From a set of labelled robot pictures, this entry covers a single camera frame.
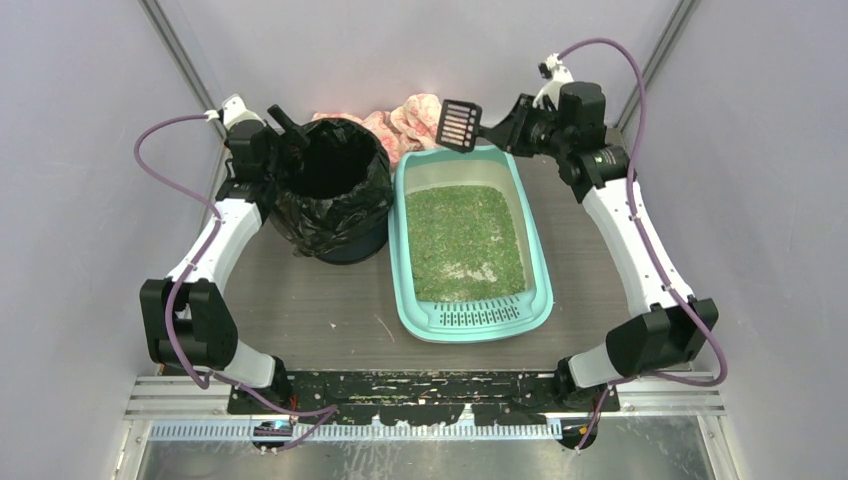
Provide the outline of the black litter scoop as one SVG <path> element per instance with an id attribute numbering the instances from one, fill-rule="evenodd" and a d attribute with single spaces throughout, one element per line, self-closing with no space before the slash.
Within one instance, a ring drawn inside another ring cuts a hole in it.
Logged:
<path id="1" fill-rule="evenodd" d="M 482 107 L 476 103 L 445 99 L 435 134 L 437 145 L 459 153 L 474 150 L 481 136 Z"/>

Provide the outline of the bin with black bag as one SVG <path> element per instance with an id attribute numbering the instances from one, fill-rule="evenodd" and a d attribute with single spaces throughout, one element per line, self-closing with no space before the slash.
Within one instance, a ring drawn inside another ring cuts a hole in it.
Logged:
<path id="1" fill-rule="evenodd" d="M 360 263 L 388 241 L 395 199 L 389 155 L 375 134 L 348 119 L 314 120 L 305 133 L 309 147 L 277 181 L 269 220 L 295 256 Z"/>

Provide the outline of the teal litter box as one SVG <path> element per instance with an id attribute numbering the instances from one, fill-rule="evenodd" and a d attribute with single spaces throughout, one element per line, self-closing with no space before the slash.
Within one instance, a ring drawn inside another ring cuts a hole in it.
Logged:
<path id="1" fill-rule="evenodd" d="M 490 186 L 508 204 L 526 289 L 487 300 L 434 303 L 416 299 L 407 238 L 406 197 L 430 188 Z M 470 153 L 438 148 L 406 154 L 393 176 L 394 204 L 388 244 L 398 316 L 416 338 L 436 343 L 476 343 L 524 334 L 542 325 L 554 300 L 538 231 L 512 155 L 495 146 Z"/>

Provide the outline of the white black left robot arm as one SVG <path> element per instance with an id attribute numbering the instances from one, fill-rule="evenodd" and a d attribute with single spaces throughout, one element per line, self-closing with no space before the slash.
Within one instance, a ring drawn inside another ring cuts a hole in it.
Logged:
<path id="1" fill-rule="evenodd" d="M 220 109 L 201 114 L 203 121 L 221 123 L 230 154 L 225 180 L 214 197 L 166 178 L 141 157 L 142 144 L 150 135 L 182 122 L 182 117 L 156 124 L 136 140 L 133 154 L 143 171 L 201 202 L 211 214 L 184 258 L 164 278 L 145 281 L 139 298 L 153 362 L 183 369 L 202 389 L 217 378 L 246 392 L 260 406 L 288 412 L 294 407 L 294 393 L 283 361 L 240 340 L 223 298 L 238 258 L 268 219 L 277 194 L 276 168 L 286 155 L 309 144 L 301 126 L 279 107 L 271 111 L 282 122 L 283 132 L 276 132 L 237 94 Z"/>

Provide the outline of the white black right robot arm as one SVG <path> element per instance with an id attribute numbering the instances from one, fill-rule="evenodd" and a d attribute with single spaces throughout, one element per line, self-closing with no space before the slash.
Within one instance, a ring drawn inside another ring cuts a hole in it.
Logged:
<path id="1" fill-rule="evenodd" d="M 490 127 L 481 125 L 480 110 L 473 107 L 461 135 L 467 146 L 483 138 L 508 153 L 554 159 L 621 276 L 631 317 L 599 346 L 559 361 L 554 391 L 560 403 L 603 399 L 614 385 L 642 375 L 663 378 L 665 368 L 693 359 L 704 345 L 723 354 L 712 332 L 718 309 L 673 271 L 641 198 L 633 162 L 606 140 L 605 110 L 599 85 L 567 83 L 540 100 L 520 95 Z"/>

